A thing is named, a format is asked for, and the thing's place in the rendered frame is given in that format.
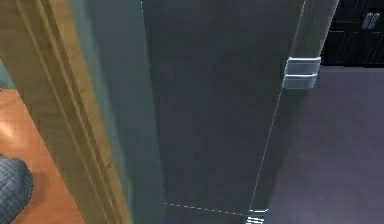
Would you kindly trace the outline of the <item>dark grey room door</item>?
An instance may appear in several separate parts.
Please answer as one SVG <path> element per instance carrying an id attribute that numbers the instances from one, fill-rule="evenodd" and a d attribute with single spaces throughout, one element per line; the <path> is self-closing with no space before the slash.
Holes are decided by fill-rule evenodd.
<path id="1" fill-rule="evenodd" d="M 168 206 L 266 209 L 287 64 L 316 63 L 339 0 L 143 0 Z"/>

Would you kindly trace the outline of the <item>silver door hinge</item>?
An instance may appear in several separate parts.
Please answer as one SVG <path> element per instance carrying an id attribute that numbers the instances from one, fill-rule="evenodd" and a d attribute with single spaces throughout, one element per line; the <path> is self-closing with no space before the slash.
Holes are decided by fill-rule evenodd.
<path id="1" fill-rule="evenodd" d="M 311 89 L 314 87 L 321 63 L 321 58 L 287 59 L 282 87 L 284 89 Z"/>

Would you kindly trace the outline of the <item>black cupboard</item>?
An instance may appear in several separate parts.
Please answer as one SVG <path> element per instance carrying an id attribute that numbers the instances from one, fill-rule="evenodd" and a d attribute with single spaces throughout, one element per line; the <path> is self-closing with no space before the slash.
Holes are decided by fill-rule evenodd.
<path id="1" fill-rule="evenodd" d="M 368 13 L 380 18 L 361 26 Z M 384 68 L 384 0 L 340 0 L 321 52 L 323 66 Z"/>

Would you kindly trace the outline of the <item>grey checked cushion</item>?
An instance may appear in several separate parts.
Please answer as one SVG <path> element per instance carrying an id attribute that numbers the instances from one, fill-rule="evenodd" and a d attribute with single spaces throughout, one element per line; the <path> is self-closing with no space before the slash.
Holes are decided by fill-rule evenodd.
<path id="1" fill-rule="evenodd" d="M 29 203 L 33 175 L 19 158 L 0 154 L 0 224 L 11 224 Z"/>

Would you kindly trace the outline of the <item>wooden door frame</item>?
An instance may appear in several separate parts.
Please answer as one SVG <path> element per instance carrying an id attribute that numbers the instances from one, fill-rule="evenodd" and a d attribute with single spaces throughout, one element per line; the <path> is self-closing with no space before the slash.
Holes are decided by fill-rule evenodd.
<path id="1" fill-rule="evenodd" d="M 133 224 L 69 0 L 0 0 L 0 59 L 87 224 Z"/>

